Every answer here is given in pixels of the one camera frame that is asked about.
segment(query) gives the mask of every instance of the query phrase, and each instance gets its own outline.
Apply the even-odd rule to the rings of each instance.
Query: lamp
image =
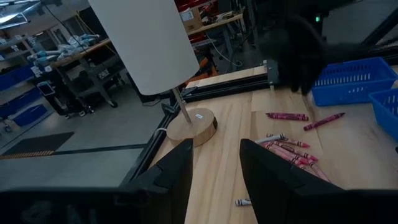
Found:
[[[186,138],[199,146],[217,129],[212,111],[187,111],[178,86],[199,69],[197,58],[173,0],[89,0],[118,51],[131,78],[143,95],[172,89],[182,114],[168,126],[174,146]]]

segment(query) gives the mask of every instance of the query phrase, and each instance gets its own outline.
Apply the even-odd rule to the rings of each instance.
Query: floor mat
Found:
[[[24,139],[0,156],[0,159],[49,156],[65,143],[74,132]]]

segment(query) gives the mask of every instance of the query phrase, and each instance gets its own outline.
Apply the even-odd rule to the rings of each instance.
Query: wooden board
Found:
[[[200,32],[204,32],[204,31],[213,29],[213,28],[215,28],[215,27],[219,27],[219,26],[222,26],[222,25],[224,25],[224,24],[227,24],[227,23],[236,21],[236,20],[238,20],[238,19],[242,19],[242,18],[243,18],[243,13],[240,13],[240,14],[235,15],[235,16],[232,17],[232,18],[223,19],[222,21],[215,22],[215,23],[210,24],[210,25],[207,25],[207,26],[203,26],[203,27],[201,27],[201,28],[199,28],[199,29],[197,29],[197,30],[193,30],[193,31],[191,31],[191,32],[188,32],[187,34],[188,34],[188,35],[192,35],[192,34],[197,34],[197,33],[200,33]]]
[[[225,81],[230,81],[230,80],[235,80],[239,78],[246,78],[254,75],[260,75],[260,74],[265,74],[267,73],[267,70],[264,68],[264,66],[258,66],[256,68],[249,68],[245,70],[241,70],[238,72],[233,72],[225,75],[218,75],[215,77],[210,77],[210,78],[204,78],[202,80],[197,80],[190,82],[187,85],[187,88],[190,87],[201,87],[205,85],[211,85],[214,83],[220,83],[220,82],[225,82]]]
[[[242,76],[253,74],[253,70],[245,71]],[[214,83],[209,79],[201,82]],[[239,161],[239,142],[242,138],[257,139],[266,132],[285,133],[311,145],[308,151],[320,159],[320,168],[337,186],[398,189],[398,143],[377,125],[371,104],[319,108],[311,96],[303,97],[289,89],[266,89],[189,103],[187,109],[192,108],[212,110],[218,130],[208,142],[194,149],[185,223],[257,223],[252,207],[234,205],[236,199],[248,197]],[[340,112],[346,114],[338,121],[305,132],[302,128],[309,122],[269,120],[263,116],[264,111],[305,113],[310,121]],[[166,139],[152,165],[171,149],[173,145]]]
[[[92,51],[94,51],[94,50],[96,50],[98,48],[104,47],[106,44],[108,44],[110,42],[111,42],[111,39],[104,39],[103,41],[101,41],[100,43],[90,47],[89,49],[86,49],[85,51],[80,52],[80,53],[78,53],[76,55],[64,58],[62,60],[58,60],[56,62],[53,62],[53,63],[50,64],[50,66],[52,68],[57,68],[59,66],[66,65],[68,63],[74,62],[74,61],[79,60],[82,57],[86,56],[87,54],[90,54]]]

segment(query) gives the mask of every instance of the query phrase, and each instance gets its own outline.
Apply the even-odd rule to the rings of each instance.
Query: blue basket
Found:
[[[13,73],[9,72],[7,74],[0,75],[0,91],[7,90],[18,83],[19,81]]]
[[[16,116],[13,121],[18,126],[25,126],[39,119],[46,112],[47,109],[43,105],[33,106],[22,112],[20,115]]]
[[[41,96],[40,90],[37,88],[33,88],[25,92],[21,96],[8,101],[8,103],[0,105],[0,117],[7,118],[8,116],[18,112],[20,109],[38,100]]]
[[[312,88],[317,106],[370,102],[369,94],[390,89],[397,74],[381,57],[328,65]]]
[[[22,82],[24,80],[27,80],[28,78],[32,78],[35,76],[35,74],[33,73],[33,71],[30,69],[31,67],[33,67],[32,64],[30,65],[26,65],[23,66],[21,68],[17,68],[15,70],[13,70],[13,74],[15,76],[15,78],[19,81]]]
[[[377,123],[398,141],[398,89],[370,94]]]

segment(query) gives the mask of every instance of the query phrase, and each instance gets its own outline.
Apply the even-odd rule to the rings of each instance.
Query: table leg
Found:
[[[94,87],[99,91],[99,93],[105,99],[105,101],[109,103],[109,105],[111,105],[113,108],[117,107],[118,104],[115,101],[113,101],[111,97],[108,95],[103,84],[101,83],[101,80],[97,77],[97,74],[93,74],[91,72],[91,67],[88,64],[88,62],[84,58],[79,59],[79,61],[81,66],[83,66],[83,68],[87,72],[88,77],[91,79],[91,81],[93,81]]]
[[[91,112],[90,106],[87,104],[87,102],[82,98],[79,97],[79,91],[75,88],[73,85],[72,81],[70,80],[68,74],[62,70],[62,68],[56,68],[56,71],[60,76],[62,77],[63,82],[66,84],[66,86],[69,88],[69,90],[73,93],[73,96],[81,103],[81,105],[88,111]]]
[[[253,1],[252,0],[247,0],[247,1],[248,1],[250,24],[251,24],[251,28],[253,29],[254,46],[256,46],[256,48],[258,49],[259,48],[259,33],[257,32],[256,18],[254,16]]]
[[[233,62],[233,58],[232,58],[233,50],[232,50],[231,38],[229,37],[228,28],[226,26],[223,27],[223,34],[224,34],[226,49],[228,50],[229,60],[231,60]],[[232,65],[232,72],[235,72],[235,71],[236,71],[236,66]]]

